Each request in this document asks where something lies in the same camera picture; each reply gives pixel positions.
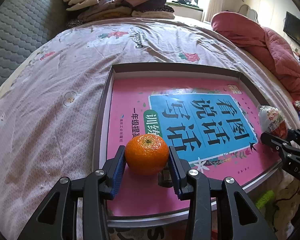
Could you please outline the pile of folded clothes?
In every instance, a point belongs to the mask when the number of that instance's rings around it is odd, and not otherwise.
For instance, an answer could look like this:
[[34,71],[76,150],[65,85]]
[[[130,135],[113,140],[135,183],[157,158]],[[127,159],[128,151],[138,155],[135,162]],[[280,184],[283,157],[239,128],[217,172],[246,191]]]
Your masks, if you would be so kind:
[[166,0],[63,0],[69,15],[68,27],[122,17],[174,19]]

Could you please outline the strawberry print bed sheet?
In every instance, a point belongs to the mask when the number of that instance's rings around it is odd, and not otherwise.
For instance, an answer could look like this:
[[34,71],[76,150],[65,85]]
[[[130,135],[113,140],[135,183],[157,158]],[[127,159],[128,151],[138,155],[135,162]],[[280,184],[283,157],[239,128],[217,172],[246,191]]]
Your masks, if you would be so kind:
[[0,87],[0,232],[16,239],[62,176],[92,168],[94,131],[110,67],[186,62],[246,74],[300,127],[289,92],[258,60],[205,24],[185,18],[103,20],[63,31],[34,51]]

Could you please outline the grey quilted headboard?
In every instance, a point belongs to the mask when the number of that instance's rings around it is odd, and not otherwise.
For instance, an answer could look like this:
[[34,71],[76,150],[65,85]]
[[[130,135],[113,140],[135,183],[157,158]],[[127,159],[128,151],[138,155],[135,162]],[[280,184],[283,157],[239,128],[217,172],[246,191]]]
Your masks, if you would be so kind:
[[62,0],[5,0],[0,6],[0,86],[32,52],[66,28]]

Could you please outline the large orange mandarin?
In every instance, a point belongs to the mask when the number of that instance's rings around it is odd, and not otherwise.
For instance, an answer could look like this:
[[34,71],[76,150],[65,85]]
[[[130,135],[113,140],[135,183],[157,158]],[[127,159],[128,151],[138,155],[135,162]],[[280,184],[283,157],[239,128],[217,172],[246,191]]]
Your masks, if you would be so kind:
[[133,137],[124,151],[126,163],[134,174],[152,176],[161,172],[169,157],[164,139],[154,134]]

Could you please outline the pink quilted duvet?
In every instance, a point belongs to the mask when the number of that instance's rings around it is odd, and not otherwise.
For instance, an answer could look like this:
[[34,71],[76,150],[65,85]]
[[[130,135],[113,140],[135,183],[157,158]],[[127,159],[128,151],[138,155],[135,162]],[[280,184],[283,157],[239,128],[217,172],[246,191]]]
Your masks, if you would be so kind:
[[211,26],[213,31],[259,60],[281,82],[293,100],[300,101],[300,64],[283,37],[241,14],[229,11],[215,14]]

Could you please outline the dark clothes on windowsill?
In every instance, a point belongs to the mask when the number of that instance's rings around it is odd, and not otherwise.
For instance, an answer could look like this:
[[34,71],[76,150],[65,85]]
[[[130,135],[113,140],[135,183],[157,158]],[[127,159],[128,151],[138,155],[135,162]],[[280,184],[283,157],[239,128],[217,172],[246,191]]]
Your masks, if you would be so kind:
[[196,3],[193,3],[192,0],[176,0],[173,1],[173,3],[183,4],[191,7],[198,7],[198,5],[196,5]]

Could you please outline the shallow grey cardboard box tray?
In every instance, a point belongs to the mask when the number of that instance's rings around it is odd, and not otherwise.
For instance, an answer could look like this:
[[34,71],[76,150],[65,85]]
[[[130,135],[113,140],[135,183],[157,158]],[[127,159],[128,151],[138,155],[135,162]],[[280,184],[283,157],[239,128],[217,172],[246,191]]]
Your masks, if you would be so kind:
[[93,146],[93,169],[121,145],[154,134],[209,178],[233,177],[251,191],[278,169],[261,143],[258,107],[266,98],[242,72],[185,63],[111,66]]

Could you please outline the red surprise egg toy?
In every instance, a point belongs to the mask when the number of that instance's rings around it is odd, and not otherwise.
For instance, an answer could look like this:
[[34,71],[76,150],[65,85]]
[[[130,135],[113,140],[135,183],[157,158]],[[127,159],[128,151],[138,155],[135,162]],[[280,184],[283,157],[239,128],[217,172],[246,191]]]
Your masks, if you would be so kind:
[[288,128],[284,115],[279,109],[272,106],[259,106],[258,116],[261,131],[270,133],[281,139],[286,139],[288,136]]

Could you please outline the cream black-trimmed scrunchie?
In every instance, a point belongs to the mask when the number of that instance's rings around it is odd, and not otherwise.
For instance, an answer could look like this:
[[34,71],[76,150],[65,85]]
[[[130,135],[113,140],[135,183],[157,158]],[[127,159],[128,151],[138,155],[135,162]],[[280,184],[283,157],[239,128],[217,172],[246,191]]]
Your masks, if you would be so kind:
[[300,181],[292,180],[276,194],[273,202],[275,212],[272,227],[277,239],[287,239],[292,233],[294,226],[291,220],[295,216],[300,205]]

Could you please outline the wall mounted black television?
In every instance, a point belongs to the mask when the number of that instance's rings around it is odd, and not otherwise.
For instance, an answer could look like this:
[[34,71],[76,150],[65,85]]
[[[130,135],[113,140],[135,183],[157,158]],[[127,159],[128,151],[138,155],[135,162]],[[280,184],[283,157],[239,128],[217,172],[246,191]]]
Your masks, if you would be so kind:
[[288,11],[286,12],[283,31],[300,45],[300,19]]

